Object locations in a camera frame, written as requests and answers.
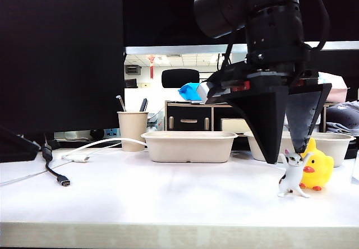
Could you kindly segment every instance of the red lantern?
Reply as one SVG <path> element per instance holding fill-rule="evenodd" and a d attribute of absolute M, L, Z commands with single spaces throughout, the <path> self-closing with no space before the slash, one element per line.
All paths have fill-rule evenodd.
<path fill-rule="evenodd" d="M 153 67 L 154 67 L 154 62 L 153 60 L 155 59 L 155 56 L 153 54 L 149 55 L 147 57 L 150 61 L 150 78 L 153 79 Z"/>

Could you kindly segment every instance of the bowl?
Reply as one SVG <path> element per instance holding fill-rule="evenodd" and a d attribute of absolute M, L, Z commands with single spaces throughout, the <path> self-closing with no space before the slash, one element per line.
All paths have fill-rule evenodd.
<path fill-rule="evenodd" d="M 237 134 L 225 131 L 153 131 L 141 135 L 155 162 L 228 161 Z"/>
<path fill-rule="evenodd" d="M 257 141 L 253 136 L 253 133 L 249 131 L 244 135 L 248 137 L 248 142 L 253 158 L 256 160 L 265 161 Z M 312 137 L 315 139 L 317 149 L 334 159 L 335 167 L 342 165 L 349 142 L 355 139 L 350 135 L 342 133 L 324 132 L 314 132 L 312 133 Z M 279 152 L 284 154 L 285 149 L 294 151 L 289 131 L 283 131 Z"/>

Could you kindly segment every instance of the white cat figurine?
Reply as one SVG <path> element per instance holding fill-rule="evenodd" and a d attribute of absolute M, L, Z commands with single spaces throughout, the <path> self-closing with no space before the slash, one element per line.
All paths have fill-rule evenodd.
<path fill-rule="evenodd" d="M 303 177 L 303 169 L 313 153 L 307 153 L 304 158 L 297 153 L 290 153 L 287 149 L 285 153 L 286 155 L 279 154 L 286 168 L 286 173 L 279 180 L 278 197 L 284 197 L 286 193 L 292 193 L 293 190 L 296 190 L 303 197 L 310 197 L 301 190 L 299 184 Z"/>

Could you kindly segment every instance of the paper cup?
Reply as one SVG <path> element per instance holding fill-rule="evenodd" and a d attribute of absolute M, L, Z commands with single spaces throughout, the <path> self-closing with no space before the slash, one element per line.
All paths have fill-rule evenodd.
<path fill-rule="evenodd" d="M 117 112 L 119 131 L 121 137 L 131 138 L 145 142 L 141 134 L 146 132 L 147 114 L 148 112 Z M 131 141 L 122 141 L 122 150 L 129 152 L 137 152 L 145 149 L 144 145 Z"/>

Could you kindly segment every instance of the yellow rubber duck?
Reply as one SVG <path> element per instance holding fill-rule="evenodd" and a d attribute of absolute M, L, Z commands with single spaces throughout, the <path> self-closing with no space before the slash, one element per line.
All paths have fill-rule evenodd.
<path fill-rule="evenodd" d="M 325 155 L 316 148 L 313 138 L 309 139 L 307 149 L 301 156 L 304 158 L 308 152 L 312 152 L 313 155 L 309 158 L 303 169 L 303 178 L 300 187 L 320 191 L 329 181 L 330 176 L 332 176 L 334 160 L 331 156 Z"/>

